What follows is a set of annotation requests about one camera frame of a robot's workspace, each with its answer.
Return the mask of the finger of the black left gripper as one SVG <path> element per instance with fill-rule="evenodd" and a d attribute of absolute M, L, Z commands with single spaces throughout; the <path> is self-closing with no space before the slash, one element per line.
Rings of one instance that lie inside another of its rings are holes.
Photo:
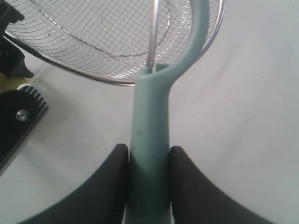
<path fill-rule="evenodd" d="M 4 0 L 0 0 L 0 34 L 4 35 L 10 23 L 23 21 L 25 16 Z"/>
<path fill-rule="evenodd" d="M 0 38 L 0 72 L 6 77 L 34 76 L 25 64 L 25 55 L 22 51 L 4 37 Z"/>

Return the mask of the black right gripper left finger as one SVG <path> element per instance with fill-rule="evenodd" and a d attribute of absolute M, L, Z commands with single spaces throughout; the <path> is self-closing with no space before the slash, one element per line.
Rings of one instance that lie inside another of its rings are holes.
<path fill-rule="evenodd" d="M 80 187 L 24 223 L 121 224 L 127 194 L 128 148 L 117 144 Z"/>

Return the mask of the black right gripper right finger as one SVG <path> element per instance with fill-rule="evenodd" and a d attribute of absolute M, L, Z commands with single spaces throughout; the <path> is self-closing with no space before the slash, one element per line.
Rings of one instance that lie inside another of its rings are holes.
<path fill-rule="evenodd" d="M 170 187 L 176 224 L 270 223 L 221 191 L 179 146 L 170 149 Z"/>

